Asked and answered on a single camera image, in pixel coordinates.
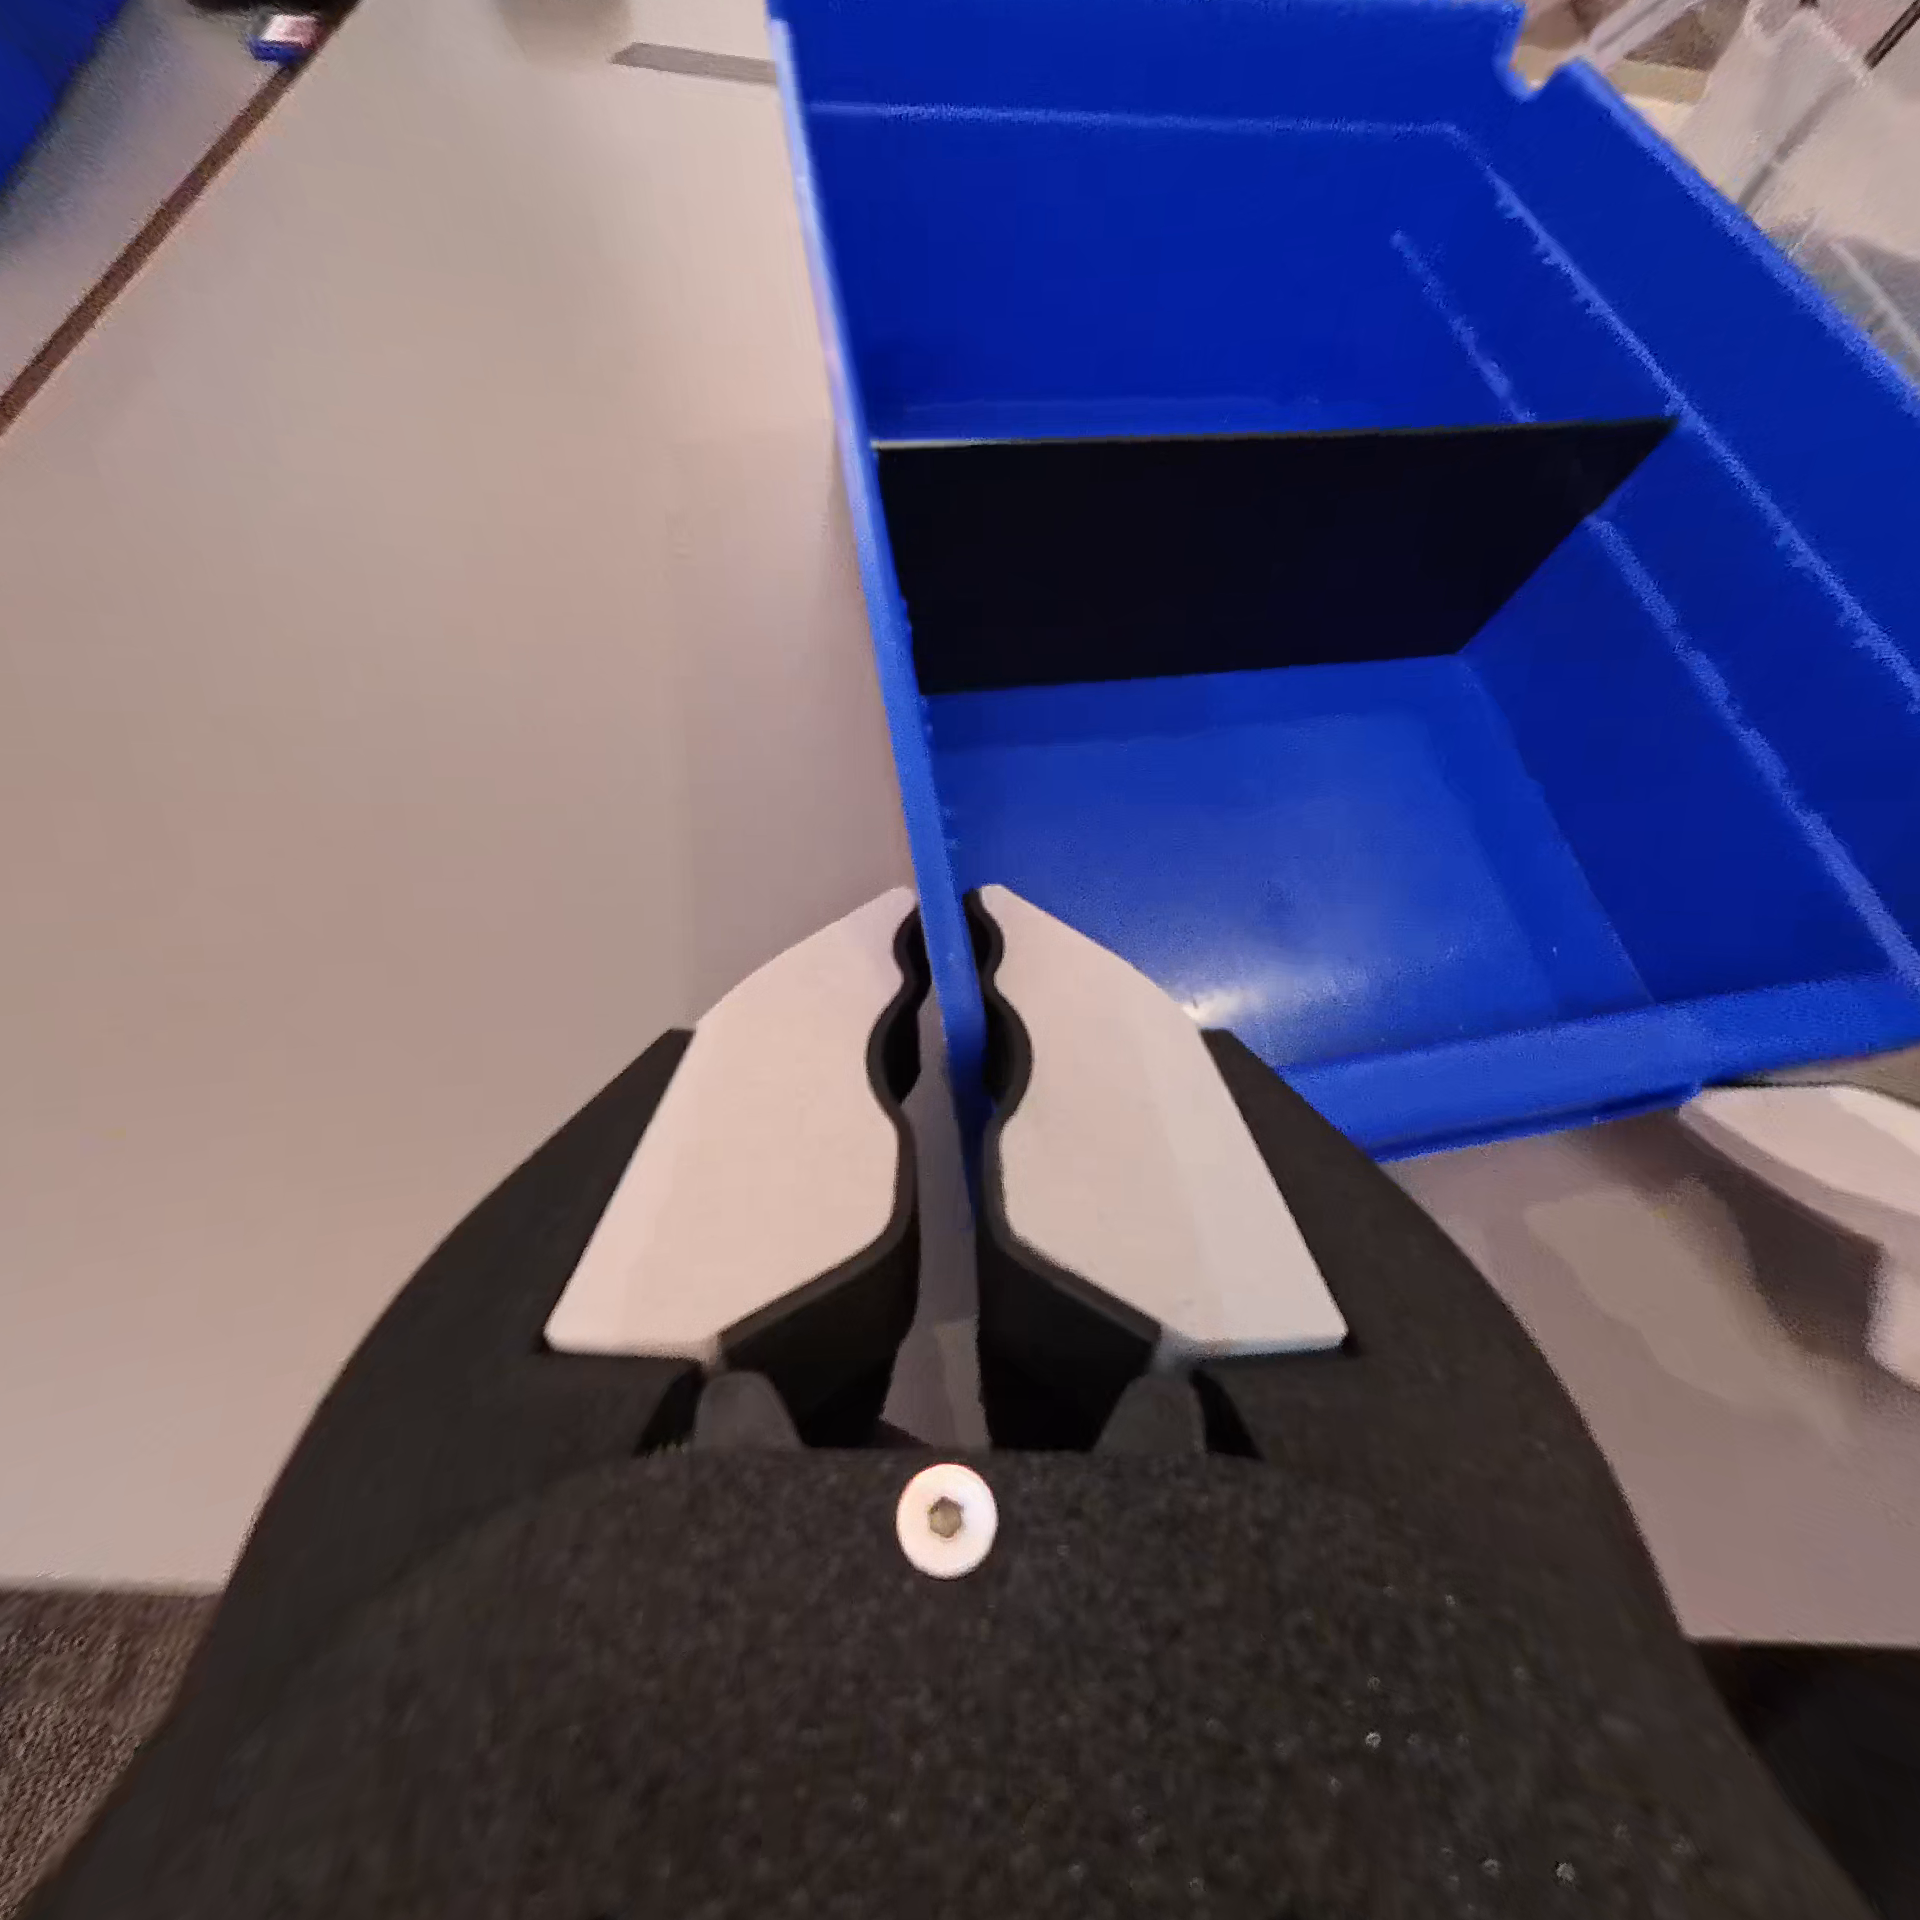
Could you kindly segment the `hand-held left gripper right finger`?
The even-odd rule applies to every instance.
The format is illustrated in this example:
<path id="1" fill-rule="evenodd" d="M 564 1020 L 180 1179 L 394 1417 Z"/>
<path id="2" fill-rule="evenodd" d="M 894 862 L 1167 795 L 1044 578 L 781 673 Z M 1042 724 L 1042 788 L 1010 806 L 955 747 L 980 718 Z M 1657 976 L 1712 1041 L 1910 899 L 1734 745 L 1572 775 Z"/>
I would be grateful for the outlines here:
<path id="1" fill-rule="evenodd" d="M 1348 1320 L 1187 1010 L 1005 884 L 972 891 L 972 957 L 993 1446 L 1086 1451 L 1139 1379 L 1339 1351 Z"/>

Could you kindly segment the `blue plastic bin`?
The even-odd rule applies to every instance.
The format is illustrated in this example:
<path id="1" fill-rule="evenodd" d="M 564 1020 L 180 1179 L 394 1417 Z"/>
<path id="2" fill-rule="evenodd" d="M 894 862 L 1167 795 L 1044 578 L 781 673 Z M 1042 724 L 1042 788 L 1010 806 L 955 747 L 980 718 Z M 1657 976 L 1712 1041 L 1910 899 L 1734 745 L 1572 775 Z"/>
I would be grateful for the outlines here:
<path id="1" fill-rule="evenodd" d="M 1915 387 L 1518 4 L 771 4 L 955 1081 L 1005 884 L 1380 1157 L 1915 1043 Z M 1456 656 L 923 693 L 883 444 L 1671 415 Z"/>
<path id="2" fill-rule="evenodd" d="M 1 186 L 123 11 L 126 2 L 1 2 Z"/>

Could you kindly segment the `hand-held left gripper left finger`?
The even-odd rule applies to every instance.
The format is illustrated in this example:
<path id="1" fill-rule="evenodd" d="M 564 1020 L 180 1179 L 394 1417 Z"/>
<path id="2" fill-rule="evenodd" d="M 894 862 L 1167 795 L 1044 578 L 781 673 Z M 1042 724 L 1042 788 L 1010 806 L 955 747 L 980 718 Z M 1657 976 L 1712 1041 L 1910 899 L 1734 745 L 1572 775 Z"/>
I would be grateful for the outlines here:
<path id="1" fill-rule="evenodd" d="M 920 1303 L 920 1075 L 923 924 L 894 886 L 680 1037 L 546 1346 L 756 1376 L 803 1444 L 872 1442 Z"/>

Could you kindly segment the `black bin divider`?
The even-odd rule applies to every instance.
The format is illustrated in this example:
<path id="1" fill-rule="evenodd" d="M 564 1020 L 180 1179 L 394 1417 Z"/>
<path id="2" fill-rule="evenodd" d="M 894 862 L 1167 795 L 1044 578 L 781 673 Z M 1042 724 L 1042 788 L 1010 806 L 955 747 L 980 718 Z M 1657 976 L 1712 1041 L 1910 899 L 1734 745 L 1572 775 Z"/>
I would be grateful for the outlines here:
<path id="1" fill-rule="evenodd" d="M 1674 424 L 883 444 L 918 685 L 1456 656 Z"/>

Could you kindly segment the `brown-edged grey desk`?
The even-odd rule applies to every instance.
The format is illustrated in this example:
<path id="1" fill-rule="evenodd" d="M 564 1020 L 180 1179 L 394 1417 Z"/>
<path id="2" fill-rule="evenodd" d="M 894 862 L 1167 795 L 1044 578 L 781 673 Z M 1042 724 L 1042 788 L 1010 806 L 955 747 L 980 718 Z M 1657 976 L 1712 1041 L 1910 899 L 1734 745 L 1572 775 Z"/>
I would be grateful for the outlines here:
<path id="1" fill-rule="evenodd" d="M 326 43 L 354 4 L 126 4 L 4 186 L 4 430 L 323 49 L 253 61 L 248 28 L 266 10 L 326 14 Z"/>

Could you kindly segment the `clear plastic bin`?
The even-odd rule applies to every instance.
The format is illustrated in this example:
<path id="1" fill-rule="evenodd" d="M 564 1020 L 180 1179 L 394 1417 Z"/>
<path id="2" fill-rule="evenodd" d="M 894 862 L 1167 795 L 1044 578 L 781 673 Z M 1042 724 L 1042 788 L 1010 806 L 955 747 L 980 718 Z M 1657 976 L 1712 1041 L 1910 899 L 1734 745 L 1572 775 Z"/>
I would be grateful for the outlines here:
<path id="1" fill-rule="evenodd" d="M 1914 2 L 1527 4 L 1518 76 L 1572 61 L 1918 376 Z"/>

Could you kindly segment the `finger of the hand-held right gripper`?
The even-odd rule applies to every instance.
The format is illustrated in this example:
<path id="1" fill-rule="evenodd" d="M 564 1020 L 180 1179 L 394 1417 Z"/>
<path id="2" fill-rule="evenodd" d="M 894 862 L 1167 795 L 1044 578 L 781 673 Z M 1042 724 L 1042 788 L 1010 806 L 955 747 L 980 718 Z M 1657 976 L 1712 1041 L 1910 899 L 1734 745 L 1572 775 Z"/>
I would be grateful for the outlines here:
<path id="1" fill-rule="evenodd" d="M 1681 1125 L 1768 1188 L 1878 1251 L 1865 1353 L 1918 1383 L 1918 1109 L 1854 1084 L 1720 1086 Z"/>

